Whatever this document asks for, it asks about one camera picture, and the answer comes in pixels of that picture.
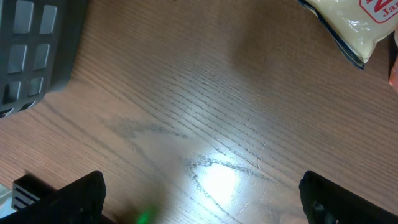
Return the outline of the dark grey plastic basket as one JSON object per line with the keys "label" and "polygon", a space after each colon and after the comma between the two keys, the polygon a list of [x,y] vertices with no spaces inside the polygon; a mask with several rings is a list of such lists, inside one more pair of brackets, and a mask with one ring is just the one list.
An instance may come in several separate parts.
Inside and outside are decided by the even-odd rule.
{"label": "dark grey plastic basket", "polygon": [[1,0],[1,117],[67,85],[88,0]]}

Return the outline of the orange tissue pack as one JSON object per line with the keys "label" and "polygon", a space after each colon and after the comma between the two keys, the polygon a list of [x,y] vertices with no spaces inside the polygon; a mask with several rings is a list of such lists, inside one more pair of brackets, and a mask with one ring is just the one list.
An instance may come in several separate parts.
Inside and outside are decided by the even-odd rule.
{"label": "orange tissue pack", "polygon": [[389,84],[397,91],[397,29],[389,41]]}

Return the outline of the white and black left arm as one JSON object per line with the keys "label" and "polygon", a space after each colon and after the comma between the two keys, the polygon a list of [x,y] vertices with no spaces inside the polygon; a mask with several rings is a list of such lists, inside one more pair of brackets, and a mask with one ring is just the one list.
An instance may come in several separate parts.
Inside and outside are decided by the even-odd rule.
{"label": "white and black left arm", "polygon": [[114,224],[102,214],[106,185],[102,172],[94,171],[54,189],[32,174],[12,184],[14,213],[1,224]]}

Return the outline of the yellow wet wipes pack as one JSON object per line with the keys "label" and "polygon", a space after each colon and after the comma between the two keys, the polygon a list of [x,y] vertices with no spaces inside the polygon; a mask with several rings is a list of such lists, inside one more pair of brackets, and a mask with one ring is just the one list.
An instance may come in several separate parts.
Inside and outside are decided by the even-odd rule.
{"label": "yellow wet wipes pack", "polygon": [[363,69],[379,41],[397,27],[397,0],[300,0],[334,38],[343,55]]}

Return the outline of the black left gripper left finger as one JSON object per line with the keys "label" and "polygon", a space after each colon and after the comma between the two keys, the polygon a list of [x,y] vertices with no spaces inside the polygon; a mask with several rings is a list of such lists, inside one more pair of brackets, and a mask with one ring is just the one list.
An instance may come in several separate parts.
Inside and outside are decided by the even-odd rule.
{"label": "black left gripper left finger", "polygon": [[100,171],[54,189],[32,174],[12,183],[16,211],[1,224],[101,223],[106,186]]}

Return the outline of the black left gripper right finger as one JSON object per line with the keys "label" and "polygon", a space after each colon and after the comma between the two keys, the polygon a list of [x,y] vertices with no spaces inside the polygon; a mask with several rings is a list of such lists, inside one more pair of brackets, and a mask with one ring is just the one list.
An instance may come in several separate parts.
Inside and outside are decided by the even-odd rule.
{"label": "black left gripper right finger", "polygon": [[299,190],[303,211],[309,224],[397,223],[397,215],[313,171],[304,173]]}

